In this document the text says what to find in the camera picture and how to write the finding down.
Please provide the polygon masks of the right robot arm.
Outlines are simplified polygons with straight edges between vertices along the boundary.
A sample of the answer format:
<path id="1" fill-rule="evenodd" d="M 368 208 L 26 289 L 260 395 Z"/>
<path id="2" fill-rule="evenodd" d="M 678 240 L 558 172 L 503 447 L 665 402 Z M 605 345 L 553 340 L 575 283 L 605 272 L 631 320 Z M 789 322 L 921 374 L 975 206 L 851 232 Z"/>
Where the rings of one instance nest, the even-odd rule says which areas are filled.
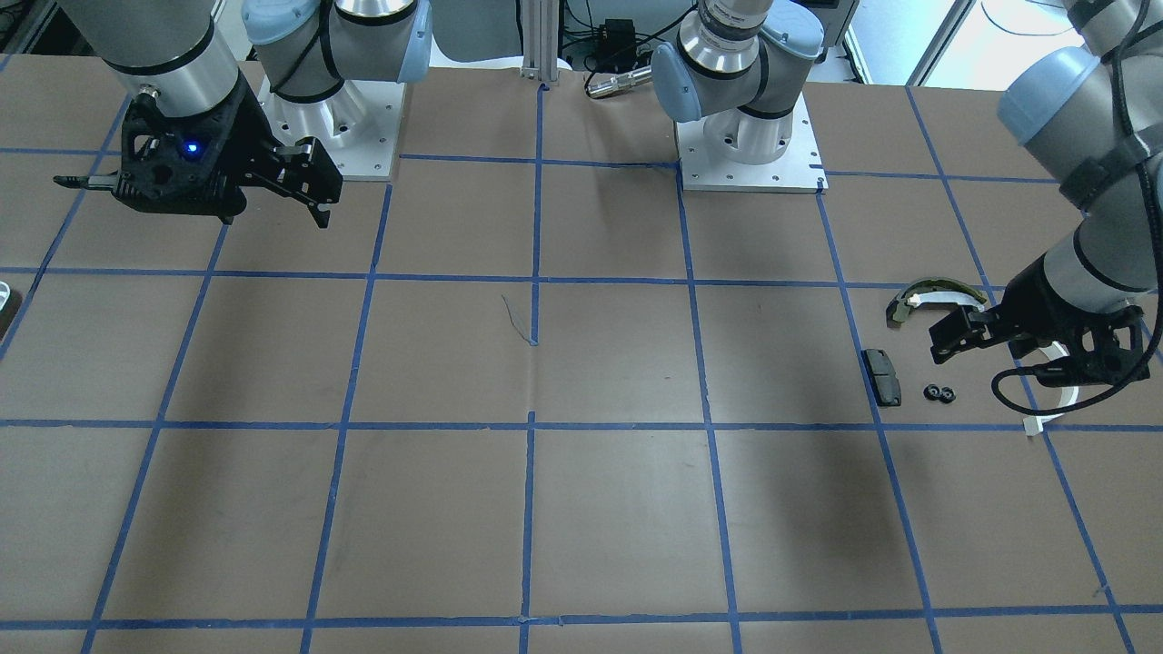
<path id="1" fill-rule="evenodd" d="M 63 1 L 130 104 L 108 175 L 58 175 L 158 214 L 247 208 L 247 187 L 302 202 L 317 227 L 347 182 L 390 182 L 404 91 L 431 66 L 427 1 L 245 1 L 254 90 L 209 1 Z"/>

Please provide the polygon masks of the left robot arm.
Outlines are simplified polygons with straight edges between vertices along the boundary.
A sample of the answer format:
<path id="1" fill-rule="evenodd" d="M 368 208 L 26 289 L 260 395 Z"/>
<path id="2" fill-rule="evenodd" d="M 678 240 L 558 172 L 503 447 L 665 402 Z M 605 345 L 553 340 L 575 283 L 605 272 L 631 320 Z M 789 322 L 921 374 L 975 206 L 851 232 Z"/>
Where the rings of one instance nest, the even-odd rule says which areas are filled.
<path id="1" fill-rule="evenodd" d="M 1006 344 L 1063 358 L 1014 369 L 1047 388 L 1149 376 L 1160 328 L 1139 330 L 1139 297 L 1160 287 L 1160 2 L 1068 1 L 1083 47 L 1047 54 L 1009 84 L 997 115 L 1080 211 L 1071 235 L 1006 286 L 991 310 L 933 324 L 933 361 Z M 792 1 L 699 1 L 651 56 L 652 88 L 676 123 L 701 121 L 742 164 L 780 156 L 823 28 Z"/>

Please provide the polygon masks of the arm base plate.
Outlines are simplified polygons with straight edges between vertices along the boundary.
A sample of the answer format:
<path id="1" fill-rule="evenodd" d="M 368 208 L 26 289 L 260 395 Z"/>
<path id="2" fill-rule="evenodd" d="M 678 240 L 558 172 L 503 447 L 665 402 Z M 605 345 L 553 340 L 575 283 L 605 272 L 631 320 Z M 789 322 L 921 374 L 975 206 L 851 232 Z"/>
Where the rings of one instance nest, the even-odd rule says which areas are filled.
<path id="1" fill-rule="evenodd" d="M 802 94 L 782 118 L 732 109 L 676 123 L 675 137 L 686 190 L 818 193 L 830 187 Z"/>
<path id="2" fill-rule="evenodd" d="M 391 182 L 407 91 L 407 84 L 348 80 L 331 98 L 291 104 L 265 78 L 257 99 L 283 144 L 315 137 L 345 182 Z"/>

